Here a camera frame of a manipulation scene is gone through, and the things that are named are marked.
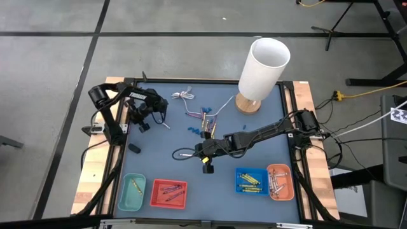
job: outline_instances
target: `yellow cable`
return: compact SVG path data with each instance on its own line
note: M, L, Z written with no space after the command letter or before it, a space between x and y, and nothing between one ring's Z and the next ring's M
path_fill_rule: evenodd
M402 85L402 84L405 84L405 83L407 83L407 81L404 81L404 82L398 83L398 84L393 85L393 86L389 86L389 87L385 87L385 88L381 88L381 89L373 90L373 91L370 91L370 92L364 92L364 93L357 94L357 95L342 95L342 98L345 98L345 99L356 98L356 97L359 97L359 96L368 95L368 94L372 94L372 93L379 92L379 91L382 91L382 90L386 90L386 89L394 88L394 87L397 87L397 86Z
M325 0L322 0L322 1L320 1L320 2L318 2L318 3L315 3L315 4L312 4L312 5L305 5L305 4L303 4L302 2L298 2L300 5L302 5L302 6L304 6L304 7L313 7L313 6L316 6L316 5L318 5L318 4L320 4L320 3L323 3Z

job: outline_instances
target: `wooden base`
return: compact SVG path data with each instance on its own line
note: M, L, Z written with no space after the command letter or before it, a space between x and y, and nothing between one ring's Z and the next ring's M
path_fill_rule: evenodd
M236 95L236 108L245 115L253 115L260 109L261 101L251 101L242 94Z

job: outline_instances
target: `orange tray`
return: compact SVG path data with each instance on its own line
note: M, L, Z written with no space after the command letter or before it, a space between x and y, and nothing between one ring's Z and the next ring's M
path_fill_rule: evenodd
M270 190L270 197L273 200L277 201L288 201L292 200L294 198L294 186L293 186L293 179L291 176L291 170L287 165L284 164L275 164L275 165L269 165L267 167L267 172L270 176L270 173L273 174L283 174L287 173L286 176L280 176L277 177L277 182L279 185L286 184L286 186L279 191L279 197L277 198L276 195L273 195L273 193Z

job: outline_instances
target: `blue table mat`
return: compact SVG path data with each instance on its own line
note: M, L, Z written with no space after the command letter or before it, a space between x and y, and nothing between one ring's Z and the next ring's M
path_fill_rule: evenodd
M192 87L194 99L187 100L188 109L200 112L201 107L211 107L214 114L232 95L238 94L238 85L185 84L185 83L138 83L139 87L154 88L168 100L169 106L165 123L171 127L157 125L151 116L145 121L150 129L140 133L138 125L131 125L128 143L135 144L141 153L135 154L126 149L120 179L128 173L146 176L146 189L143 205L137 212L121 211L115 207L116 218L162 218L197 219L211 221L241 221L265 223L299 223L296 199L274 201L270 196L243 195L235 193L235 169L253 167L265 169L270 164L286 164L291 169L287 136L279 135L259 142L243 158L235 159L228 155L213 159L215 173L203 174L203 163L199 158L176 161L171 157L178 148L194 148L203 141L199 135L187 130L188 127L201 128L201 120L185 115L182 99L171 99L174 92ZM252 131L281 119L283 114L280 88L274 86L270 95L261 101L260 110L253 115L245 115L235 107L235 98L220 112L217 118L215 138L224 134ZM154 179L171 179L188 182L186 207L184 210L151 207L151 191ZM118 190L120 198L123 189Z

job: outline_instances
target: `wooden frame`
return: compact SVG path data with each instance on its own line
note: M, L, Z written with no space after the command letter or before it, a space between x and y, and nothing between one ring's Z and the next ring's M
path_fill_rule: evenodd
M117 83L124 81L124 78L119 77L108 77L106 83ZM308 82L304 81L294 81L293 82L295 101L299 109L308 109L314 111L314 103L312 101L310 85ZM115 93L108 92L109 96L114 96ZM285 89L286 102L288 111L292 111L291 96L288 89ZM111 108L113 116L116 115L118 111L118 105L114 105ZM123 110L120 122L124 123L127 115L127 110ZM96 116L96 121L103 122L101 115ZM89 146L101 142L105 139L103 134L93 135L90 138ZM323 148L322 142L320 140L312 139L312 144L320 146ZM111 167L116 163L117 155L120 147L114 147L113 160L111 162ZM107 152L109 151L108 143L101 144L100 146L90 149L85 157L83 170L79 179L78 189L76 191L74 203L72 206L71 213L77 213L86 203L95 195L95 192L99 189L102 183L102 177L104 174L104 169L106 166ZM307 163L308 170L310 174L310 181L312 184L312 189L318 196L322 204L328 209L332 216L339 219L339 212L336 207L336 200L331 184L328 165L326 163L326 157L323 151L317 148L310 148L307 150ZM300 170L303 172L303 167L299 163ZM101 214L108 213L108 205L111 199L112 185L108 188L104 195L104 205L102 206ZM304 208L305 219L312 219L312 214L310 210L310 204L308 201L308 196L301 188L301 196Z

